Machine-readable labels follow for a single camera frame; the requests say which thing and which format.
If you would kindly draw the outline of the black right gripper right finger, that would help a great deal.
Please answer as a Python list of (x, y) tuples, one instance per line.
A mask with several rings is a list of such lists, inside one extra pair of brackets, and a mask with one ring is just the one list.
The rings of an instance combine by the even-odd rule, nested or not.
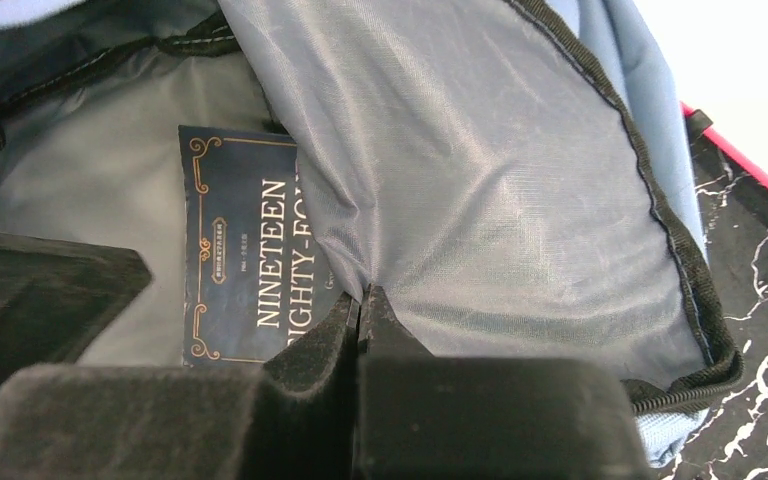
[(648, 479), (611, 374), (563, 358), (437, 357), (370, 286), (358, 322), (360, 479)]

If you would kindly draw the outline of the dark blue Nineteen Eighty-Four book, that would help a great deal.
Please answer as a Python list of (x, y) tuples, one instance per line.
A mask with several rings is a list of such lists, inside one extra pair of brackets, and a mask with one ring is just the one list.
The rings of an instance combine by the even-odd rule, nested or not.
[(342, 294), (308, 222), (287, 135), (182, 126), (189, 367), (261, 364)]

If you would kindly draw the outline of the blue student backpack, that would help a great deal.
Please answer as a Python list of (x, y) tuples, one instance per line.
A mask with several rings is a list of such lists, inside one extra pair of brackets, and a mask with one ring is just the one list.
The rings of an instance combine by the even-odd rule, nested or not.
[(75, 362), (23, 369), (287, 348), (183, 362), (182, 126), (296, 143), (314, 239), (359, 306), (346, 479), (370, 286), (434, 356), (611, 374), (649, 469), (742, 376), (630, 1), (0, 1), (0, 233), (130, 249), (152, 274)]

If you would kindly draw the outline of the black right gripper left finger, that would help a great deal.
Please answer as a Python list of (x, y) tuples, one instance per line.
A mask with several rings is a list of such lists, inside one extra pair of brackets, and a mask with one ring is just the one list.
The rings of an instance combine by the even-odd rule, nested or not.
[(37, 365), (0, 387), (0, 479), (346, 479), (359, 306), (256, 368)]

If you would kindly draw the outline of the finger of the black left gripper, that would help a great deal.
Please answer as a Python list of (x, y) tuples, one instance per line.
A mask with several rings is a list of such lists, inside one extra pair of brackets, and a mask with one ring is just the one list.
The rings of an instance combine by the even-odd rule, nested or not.
[(0, 233), (0, 386), (75, 362), (151, 281), (130, 249)]

